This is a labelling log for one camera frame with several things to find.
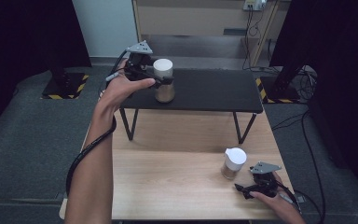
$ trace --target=yellow and black tape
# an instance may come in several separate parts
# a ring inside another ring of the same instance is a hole
[[[49,95],[42,95],[42,99],[52,99],[52,100],[61,100],[61,99],[77,99],[80,95],[80,93],[83,91],[84,86],[86,85],[87,79],[89,78],[89,75],[84,75],[81,82],[79,83],[79,86],[77,88],[77,92],[75,94],[71,95],[65,95],[65,94],[49,94]]]
[[[271,100],[266,94],[266,91],[264,90],[263,83],[261,83],[261,79],[257,78],[255,80],[255,83],[257,84],[258,91],[260,92],[260,98],[263,104],[297,104],[299,103],[298,100],[290,100],[290,99],[274,99]]]

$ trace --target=floor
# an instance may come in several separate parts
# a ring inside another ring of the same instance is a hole
[[[148,43],[154,57],[169,58],[176,68],[248,68],[244,59],[245,48],[237,36],[149,36]],[[271,73],[271,68],[265,68],[269,66],[268,56],[266,44],[257,64],[259,67],[252,69],[255,77],[276,76]],[[0,118],[0,223],[63,223],[58,211],[67,168],[81,147],[101,80],[109,73],[114,61],[93,58],[92,68],[68,69],[89,74],[85,89],[77,100],[40,100],[40,93],[50,79],[49,72],[27,78],[18,85],[17,93]],[[293,84],[299,88],[301,82],[301,77],[298,77]],[[264,107],[270,125],[275,129],[274,136],[293,187],[307,193],[322,208],[314,163],[299,119],[308,110],[307,106],[267,104]],[[326,202],[325,223],[358,223],[356,177],[350,170],[338,169],[329,160],[311,117],[303,121],[321,174]],[[11,201],[30,198],[41,202]],[[319,216],[310,201],[302,203],[301,207],[308,223],[318,222]],[[192,223],[236,224],[244,221]],[[259,220],[253,223],[281,222]]]

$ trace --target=cup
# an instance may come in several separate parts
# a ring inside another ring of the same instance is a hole
[[[225,157],[225,163],[221,169],[222,175],[227,179],[234,179],[246,162],[246,153],[238,147],[227,148]]]
[[[168,59],[158,59],[153,63],[154,74],[158,77],[172,77],[173,64]],[[170,85],[161,85],[156,89],[156,100],[161,103],[168,103],[173,100],[175,90],[173,83]]]

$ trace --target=skin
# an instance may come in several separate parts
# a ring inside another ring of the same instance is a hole
[[[121,102],[154,83],[153,78],[129,81],[123,75],[113,79],[94,108],[85,146],[111,128]],[[111,223],[113,186],[112,135],[109,135],[78,164],[66,205],[65,223]],[[280,196],[269,198],[258,192],[252,195],[266,203],[286,223],[305,223],[297,210]]]
[[[274,172],[275,179],[282,183],[281,178]],[[279,193],[284,194],[288,196],[284,190],[279,187],[278,193],[275,197],[270,198],[260,192],[250,192],[250,194],[255,197],[260,202],[265,203],[267,206],[269,206],[275,214],[285,223],[288,224],[305,224],[306,222],[302,218],[302,216],[298,213],[298,211],[285,199],[283,199]]]

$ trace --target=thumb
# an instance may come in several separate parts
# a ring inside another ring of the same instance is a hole
[[[145,78],[137,81],[131,82],[131,90],[132,91],[138,91],[141,89],[145,89],[148,87],[153,86],[156,83],[156,80],[153,78]]]

